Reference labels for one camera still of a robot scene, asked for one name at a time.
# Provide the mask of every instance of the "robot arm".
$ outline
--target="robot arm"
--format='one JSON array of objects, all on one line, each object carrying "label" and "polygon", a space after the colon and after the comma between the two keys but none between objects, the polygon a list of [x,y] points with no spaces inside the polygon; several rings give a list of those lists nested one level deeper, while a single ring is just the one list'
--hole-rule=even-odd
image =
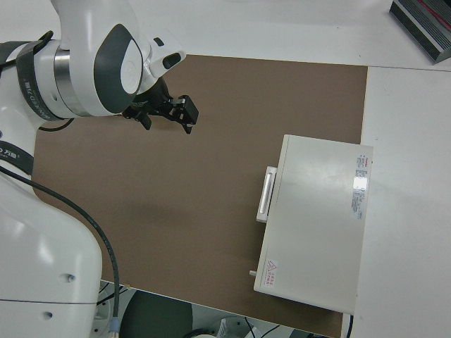
[{"label": "robot arm", "polygon": [[146,129],[151,124],[148,115],[161,115],[190,133],[197,109],[188,96],[173,100],[162,79],[186,57],[168,32],[142,34],[126,0],[51,2],[61,21],[56,86],[72,113],[125,112]]},{"label": "robot arm", "polygon": [[0,328],[6,338],[88,337],[97,302],[95,238],[22,184],[32,174],[39,126],[123,113],[145,127],[148,115],[162,115],[189,133],[197,120],[190,98],[173,99],[162,78],[185,53],[168,35],[141,34],[126,0],[51,2],[61,41],[46,35],[0,45]]}]

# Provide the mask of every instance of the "brown board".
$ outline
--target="brown board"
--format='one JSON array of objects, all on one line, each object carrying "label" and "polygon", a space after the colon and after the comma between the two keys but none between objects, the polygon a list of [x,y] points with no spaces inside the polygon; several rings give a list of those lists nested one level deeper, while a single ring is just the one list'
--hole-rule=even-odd
[{"label": "brown board", "polygon": [[[265,229],[255,220],[264,173],[283,135],[359,143],[366,68],[188,56],[165,78],[199,109],[191,135],[163,118],[150,131],[117,116],[78,119],[38,133],[33,179],[97,219],[122,283],[339,337],[341,313],[255,292],[249,271]],[[103,278],[112,280],[105,251]]]}]

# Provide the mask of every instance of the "white device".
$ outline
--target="white device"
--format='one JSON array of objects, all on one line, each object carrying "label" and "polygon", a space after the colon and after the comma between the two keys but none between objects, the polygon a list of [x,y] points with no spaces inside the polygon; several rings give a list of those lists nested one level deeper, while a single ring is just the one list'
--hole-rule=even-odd
[{"label": "white device", "polygon": [[[15,60],[0,69],[0,165],[27,179],[39,126],[121,113],[185,58],[169,35],[142,34],[127,0],[51,2],[61,40],[0,45],[0,64]],[[89,337],[101,277],[96,239],[4,172],[0,276],[2,338]]]},{"label": "white device", "polygon": [[372,154],[285,135],[256,291],[354,313]]}]

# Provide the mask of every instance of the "black object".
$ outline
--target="black object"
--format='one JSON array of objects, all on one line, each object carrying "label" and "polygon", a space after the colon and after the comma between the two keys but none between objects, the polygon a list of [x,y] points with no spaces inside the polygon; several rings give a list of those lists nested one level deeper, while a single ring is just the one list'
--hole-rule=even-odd
[{"label": "black object", "polygon": [[33,156],[14,144],[0,141],[0,159],[21,169],[27,175],[33,174]]},{"label": "black object", "polygon": [[118,24],[102,42],[94,61],[94,84],[97,95],[104,108],[111,113],[120,113],[126,109],[137,92],[136,89],[132,94],[127,93],[121,81],[122,63],[130,43],[136,45],[127,28]]},{"label": "black object", "polygon": [[166,69],[171,69],[173,66],[175,66],[177,63],[181,62],[182,56],[179,53],[174,53],[171,55],[168,55],[163,59],[163,66]]},{"label": "black object", "polygon": [[352,323],[353,323],[353,322],[354,322],[354,316],[351,315],[351,318],[350,318],[350,326],[347,328],[346,338],[350,338],[350,337],[351,337]]},{"label": "black object", "polygon": [[185,334],[183,336],[183,338],[194,338],[194,337],[200,336],[201,334],[211,334],[211,332],[208,330],[205,330],[205,329],[195,329],[195,330]]},{"label": "black object", "polygon": [[122,318],[121,338],[181,338],[192,331],[192,306],[149,292],[136,291]]},{"label": "black object", "polygon": [[42,130],[43,132],[59,132],[60,130],[67,128],[73,121],[74,121],[74,119],[70,118],[66,123],[64,123],[63,125],[60,125],[59,127],[56,127],[56,128],[39,127],[39,130]]},{"label": "black object", "polygon": [[161,41],[161,39],[160,39],[159,37],[156,37],[156,38],[154,39],[154,41],[156,42],[156,44],[158,44],[159,47],[164,46],[164,42]]},{"label": "black object", "polygon": [[35,54],[49,43],[53,34],[49,31],[40,40],[30,42],[20,50],[16,58],[17,76],[23,98],[40,118],[47,121],[61,119],[50,111],[39,93],[35,74]]},{"label": "black object", "polygon": [[[443,21],[441,23],[430,11]],[[442,0],[394,0],[390,12],[423,47],[434,63],[451,56],[451,8]]]},{"label": "black object", "polygon": [[29,41],[9,41],[0,44],[0,76],[3,68],[16,64],[16,60],[6,61],[8,56],[19,46],[27,44]]},{"label": "black object", "polygon": [[160,77],[154,86],[139,94],[123,113],[124,118],[132,118],[149,130],[152,122],[149,115],[163,116],[168,120],[180,123],[187,134],[191,134],[196,124],[199,111],[188,95],[174,99],[168,91],[164,79]]}]

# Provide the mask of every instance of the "white surface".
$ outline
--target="white surface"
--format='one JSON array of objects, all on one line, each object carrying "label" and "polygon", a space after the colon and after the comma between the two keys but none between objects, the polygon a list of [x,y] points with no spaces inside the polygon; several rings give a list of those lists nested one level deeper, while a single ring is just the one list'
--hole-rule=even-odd
[{"label": "white surface", "polygon": [[285,135],[256,291],[354,313],[371,157],[368,146]]},{"label": "white surface", "polygon": [[121,66],[121,83],[124,90],[133,94],[140,85],[142,73],[142,55],[136,43],[132,40],[128,44]]},{"label": "white surface", "polygon": [[91,304],[0,301],[1,337],[88,338],[94,310]]},{"label": "white surface", "polygon": [[354,338],[451,333],[451,77],[371,68],[374,146]]},{"label": "white surface", "polygon": [[[391,0],[131,4],[145,31],[169,29],[188,54],[451,70],[451,60],[433,65],[399,27],[388,13]],[[0,41],[33,39],[49,29],[59,34],[49,0],[5,0],[2,7],[1,26],[8,29],[0,30]]]}]

